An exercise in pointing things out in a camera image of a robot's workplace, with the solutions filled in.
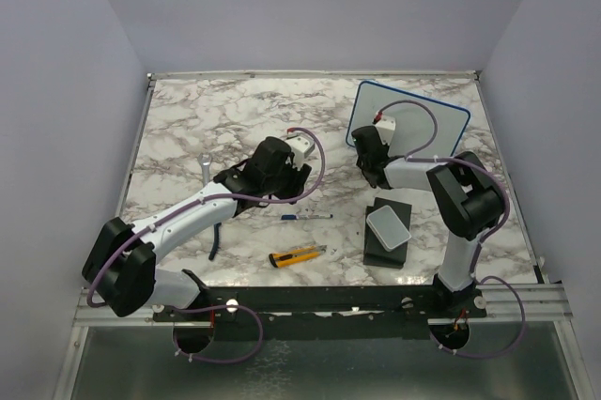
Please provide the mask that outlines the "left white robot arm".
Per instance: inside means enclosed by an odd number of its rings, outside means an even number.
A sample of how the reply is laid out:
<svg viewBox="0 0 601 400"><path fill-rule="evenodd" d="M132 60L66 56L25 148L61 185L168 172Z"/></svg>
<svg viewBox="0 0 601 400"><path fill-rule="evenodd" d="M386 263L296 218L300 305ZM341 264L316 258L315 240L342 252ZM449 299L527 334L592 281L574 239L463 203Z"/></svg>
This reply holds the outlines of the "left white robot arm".
<svg viewBox="0 0 601 400"><path fill-rule="evenodd" d="M249 209L299 201L312 171L306 159L315 148L315 140L299 132L269 136L250 158L222 170L189 198L133 223L119 217L105 223L82 269L89 306L106 306L124 317L159 303L187 319L201 317L208 306L203 283L188 270L159 270L158 263Z"/></svg>

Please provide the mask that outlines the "blue whiteboard marker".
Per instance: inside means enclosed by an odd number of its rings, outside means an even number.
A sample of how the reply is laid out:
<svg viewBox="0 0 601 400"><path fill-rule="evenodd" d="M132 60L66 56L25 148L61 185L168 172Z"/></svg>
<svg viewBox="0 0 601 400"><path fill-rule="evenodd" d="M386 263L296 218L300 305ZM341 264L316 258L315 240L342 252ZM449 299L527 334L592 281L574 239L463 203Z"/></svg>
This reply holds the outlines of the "blue whiteboard marker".
<svg viewBox="0 0 601 400"><path fill-rule="evenodd" d="M332 219L333 214L283 214L280 217L282 221L301 221L301 220L328 220Z"/></svg>

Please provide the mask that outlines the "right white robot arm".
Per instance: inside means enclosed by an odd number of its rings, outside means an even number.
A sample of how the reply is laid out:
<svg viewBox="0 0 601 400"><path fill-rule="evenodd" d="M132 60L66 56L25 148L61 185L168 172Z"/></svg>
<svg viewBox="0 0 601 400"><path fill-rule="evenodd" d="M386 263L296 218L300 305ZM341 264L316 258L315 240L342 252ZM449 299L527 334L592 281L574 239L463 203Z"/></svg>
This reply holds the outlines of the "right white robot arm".
<svg viewBox="0 0 601 400"><path fill-rule="evenodd" d="M351 136L357 166L371 187L433 194L449 235L431 304L439 315L456 314L465 305L464 293L475 287L484 242L508 219L505 189L471 151L446 158L391 157L376 126L360 127Z"/></svg>

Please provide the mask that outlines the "blue framed whiteboard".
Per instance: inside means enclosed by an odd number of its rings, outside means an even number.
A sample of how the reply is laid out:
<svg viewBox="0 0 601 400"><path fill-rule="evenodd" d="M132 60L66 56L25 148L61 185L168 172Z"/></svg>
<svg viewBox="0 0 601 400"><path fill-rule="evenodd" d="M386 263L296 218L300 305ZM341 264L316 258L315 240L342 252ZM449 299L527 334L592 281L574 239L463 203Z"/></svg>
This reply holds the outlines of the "blue framed whiteboard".
<svg viewBox="0 0 601 400"><path fill-rule="evenodd" d="M347 128L348 146L354 146L351 132L370 125L377 112L386 105L391 107L384 115L395 121L395 133L389 150L391 156L402 156L427 143L433 130L438 131L436 139L416 156L452 156L471 118L470 111L463 107L372 81L363 81L359 84Z"/></svg>

